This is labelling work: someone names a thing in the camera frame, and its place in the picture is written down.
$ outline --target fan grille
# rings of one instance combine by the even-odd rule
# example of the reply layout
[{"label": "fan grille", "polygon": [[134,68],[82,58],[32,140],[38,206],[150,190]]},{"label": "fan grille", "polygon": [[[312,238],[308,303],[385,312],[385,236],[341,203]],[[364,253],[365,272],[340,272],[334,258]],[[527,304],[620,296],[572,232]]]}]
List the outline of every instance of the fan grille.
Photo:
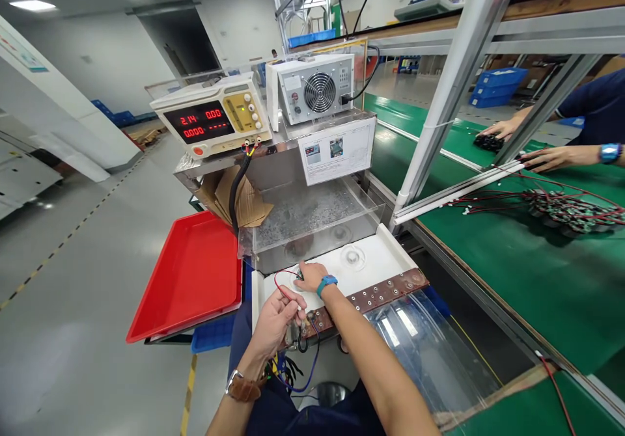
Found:
[{"label": "fan grille", "polygon": [[334,80],[323,72],[310,76],[304,87],[304,100],[309,109],[316,113],[326,112],[334,102],[337,88]]}]

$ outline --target person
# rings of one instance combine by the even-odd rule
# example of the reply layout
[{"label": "person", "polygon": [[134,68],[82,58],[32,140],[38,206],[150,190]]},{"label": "person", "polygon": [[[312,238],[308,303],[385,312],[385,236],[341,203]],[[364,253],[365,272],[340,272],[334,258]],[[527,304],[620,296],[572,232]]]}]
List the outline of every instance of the person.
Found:
[{"label": "person", "polygon": [[[255,383],[283,341],[287,325],[292,320],[300,324],[305,318],[304,298],[283,286],[290,299],[276,289],[262,307],[253,334],[249,303],[239,309],[232,331],[228,394],[222,397],[206,436],[440,435],[419,390],[383,338],[336,284],[326,284],[332,281],[328,280],[326,268],[304,262],[299,268],[304,281],[295,280],[296,286],[319,292],[350,352],[360,382],[333,407],[306,407],[302,412],[297,411],[285,386],[275,377],[258,391]],[[244,386],[252,389],[241,391]]]},{"label": "person", "polygon": [[[498,122],[479,135],[509,138],[521,125],[533,106],[518,111],[510,120]],[[549,120],[583,116],[584,128],[566,146],[545,148],[523,155],[526,167],[533,172],[569,166],[605,163],[625,167],[625,69],[586,83],[560,104]]]}]

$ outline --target doorway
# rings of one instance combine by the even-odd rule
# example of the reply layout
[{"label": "doorway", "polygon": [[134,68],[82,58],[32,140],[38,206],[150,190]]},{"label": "doorway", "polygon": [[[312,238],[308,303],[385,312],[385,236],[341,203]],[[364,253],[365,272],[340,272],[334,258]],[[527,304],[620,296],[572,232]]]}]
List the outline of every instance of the doorway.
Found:
[{"label": "doorway", "polygon": [[138,18],[176,78],[220,69],[195,5]]}]

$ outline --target dark blue shirt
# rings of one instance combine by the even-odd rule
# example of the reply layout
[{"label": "dark blue shirt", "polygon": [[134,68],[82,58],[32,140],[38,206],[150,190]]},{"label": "dark blue shirt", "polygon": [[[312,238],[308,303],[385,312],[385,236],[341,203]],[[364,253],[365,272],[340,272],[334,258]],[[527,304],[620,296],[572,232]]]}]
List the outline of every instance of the dark blue shirt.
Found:
[{"label": "dark blue shirt", "polygon": [[625,143],[625,69],[580,86],[556,113],[585,118],[583,130],[569,144]]}]

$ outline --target sleeve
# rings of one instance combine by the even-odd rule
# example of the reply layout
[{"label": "sleeve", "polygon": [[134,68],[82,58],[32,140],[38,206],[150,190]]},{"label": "sleeve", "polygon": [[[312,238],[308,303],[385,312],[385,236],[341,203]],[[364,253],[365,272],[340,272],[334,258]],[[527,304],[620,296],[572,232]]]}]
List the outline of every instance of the sleeve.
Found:
[{"label": "sleeve", "polygon": [[611,74],[589,81],[569,94],[555,113],[561,118],[585,116],[601,109],[614,94]]}]

